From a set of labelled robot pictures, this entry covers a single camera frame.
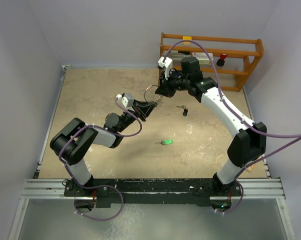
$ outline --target key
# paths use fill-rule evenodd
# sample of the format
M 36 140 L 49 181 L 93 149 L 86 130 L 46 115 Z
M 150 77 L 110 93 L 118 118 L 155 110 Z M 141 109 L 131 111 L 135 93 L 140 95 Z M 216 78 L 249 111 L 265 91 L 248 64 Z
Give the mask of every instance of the key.
M 159 141 L 159 142 L 156 142 L 155 144 L 161 144 L 161 145 L 164 145 L 164 141 Z
M 176 106 L 176 107 L 181 108 L 181 109 L 185 109 L 186 108 L 185 105 L 183 105 L 183 106 Z

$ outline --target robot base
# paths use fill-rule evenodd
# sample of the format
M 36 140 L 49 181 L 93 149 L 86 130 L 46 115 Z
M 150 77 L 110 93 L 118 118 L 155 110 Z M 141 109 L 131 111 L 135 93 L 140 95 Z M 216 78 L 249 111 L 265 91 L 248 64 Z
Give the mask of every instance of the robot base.
M 123 195 L 125 204 L 195 204 L 199 207 L 222 205 L 231 195 L 240 196 L 239 185 L 234 182 L 228 188 L 216 191 L 211 178 L 181 179 L 94 179 L 94 186 L 110 185 Z M 66 197 L 92 197 L 92 190 L 78 187 L 67 180 Z M 120 204 L 120 197 L 110 188 L 97 190 L 96 208 L 110 208 L 111 204 Z

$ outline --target green object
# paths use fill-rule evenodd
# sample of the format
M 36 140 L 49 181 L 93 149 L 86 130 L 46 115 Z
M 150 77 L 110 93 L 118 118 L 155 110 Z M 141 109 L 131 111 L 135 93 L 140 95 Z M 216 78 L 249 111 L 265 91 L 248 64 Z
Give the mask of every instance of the green object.
M 162 141 L 163 145 L 169 145 L 169 144 L 172 144 L 172 143 L 174 143 L 174 141 L 171 140 L 171 139 Z

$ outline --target wooden shelf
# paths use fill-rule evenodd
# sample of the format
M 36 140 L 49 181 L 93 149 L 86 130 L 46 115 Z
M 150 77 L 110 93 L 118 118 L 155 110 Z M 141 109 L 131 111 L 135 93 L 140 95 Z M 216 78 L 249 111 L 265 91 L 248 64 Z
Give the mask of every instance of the wooden shelf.
M 160 41 L 160 57 L 164 51 L 171 48 L 170 45 L 164 45 L 164 39 L 183 39 L 183 35 L 177 34 L 165 34 L 161 33 Z M 239 39 L 239 38 L 226 38 L 226 37 L 211 37 L 211 36 L 191 36 L 195 41 L 211 41 L 211 42 L 225 42 L 225 43 L 238 43 L 238 44 L 254 44 L 255 51 L 241 51 L 232 49 L 218 49 L 218 48 L 206 48 L 209 53 L 212 53 L 215 57 L 219 57 L 220 54 L 227 54 L 227 58 L 239 58 L 243 59 L 243 70 L 221 69 L 218 68 L 217 72 L 220 74 L 233 74 L 235 75 L 236 87 L 222 86 L 221 89 L 229 91 L 240 91 L 244 84 L 247 82 L 249 76 L 254 71 L 255 67 L 259 63 L 264 54 L 264 48 L 260 39 Z M 174 50 L 185 52 L 202 53 L 203 50 L 199 47 L 192 46 L 175 46 Z M 254 57 L 252 62 L 249 61 L 249 56 Z M 181 66 L 174 63 L 174 68 L 181 70 Z M 213 73 L 213 68 L 201 67 L 203 72 Z

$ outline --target tan work surface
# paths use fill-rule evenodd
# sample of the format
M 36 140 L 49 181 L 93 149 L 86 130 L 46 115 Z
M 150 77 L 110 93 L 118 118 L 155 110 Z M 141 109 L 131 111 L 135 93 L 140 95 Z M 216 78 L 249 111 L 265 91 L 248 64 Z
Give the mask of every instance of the tan work surface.
M 146 87 L 157 84 L 157 69 L 75 68 L 64 81 L 39 178 L 63 179 L 69 175 L 49 148 L 50 140 L 70 120 L 80 118 L 87 124 L 103 126 L 108 113 L 121 114 L 115 96 L 130 93 L 143 101 Z M 225 95 L 249 116 L 243 92 L 225 91 Z M 183 116 L 185 105 L 188 115 Z M 139 129 L 137 122 L 122 134 Z M 155 144 L 172 139 L 173 144 Z M 115 148 L 92 145 L 85 156 L 94 178 L 211 178 L 227 160 L 232 139 L 215 114 L 186 91 L 164 98 L 150 114 L 139 135 L 126 137 Z M 265 178 L 262 162 L 242 178 Z

